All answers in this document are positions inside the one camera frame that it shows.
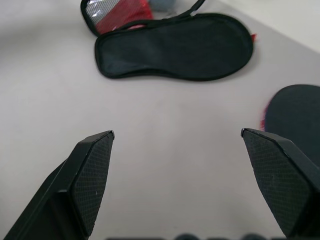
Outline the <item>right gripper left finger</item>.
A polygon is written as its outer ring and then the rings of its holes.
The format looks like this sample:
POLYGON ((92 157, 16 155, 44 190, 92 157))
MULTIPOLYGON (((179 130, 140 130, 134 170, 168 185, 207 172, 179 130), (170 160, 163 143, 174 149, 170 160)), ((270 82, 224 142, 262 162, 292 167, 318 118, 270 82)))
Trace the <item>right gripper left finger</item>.
POLYGON ((106 189, 114 139, 108 130, 78 142, 3 240, 88 240, 106 189))

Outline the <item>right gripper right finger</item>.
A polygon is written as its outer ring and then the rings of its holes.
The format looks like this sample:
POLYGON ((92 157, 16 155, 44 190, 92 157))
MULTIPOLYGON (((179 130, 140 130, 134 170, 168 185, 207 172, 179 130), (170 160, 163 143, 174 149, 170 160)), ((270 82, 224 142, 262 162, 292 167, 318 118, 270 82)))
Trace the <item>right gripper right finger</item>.
POLYGON ((320 238, 320 167, 291 140, 243 128, 254 176, 287 238, 320 238))

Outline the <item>black and red paddle case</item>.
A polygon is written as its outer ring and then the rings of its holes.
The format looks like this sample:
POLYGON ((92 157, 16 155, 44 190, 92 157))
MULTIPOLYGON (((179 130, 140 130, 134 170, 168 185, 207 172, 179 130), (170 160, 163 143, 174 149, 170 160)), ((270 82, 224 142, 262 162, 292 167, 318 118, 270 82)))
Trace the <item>black and red paddle case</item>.
POLYGON ((81 0, 96 36, 94 57, 110 79, 157 76, 218 80, 241 70, 254 52, 255 35, 238 19, 198 13, 205 0, 177 12, 177 0, 81 0))

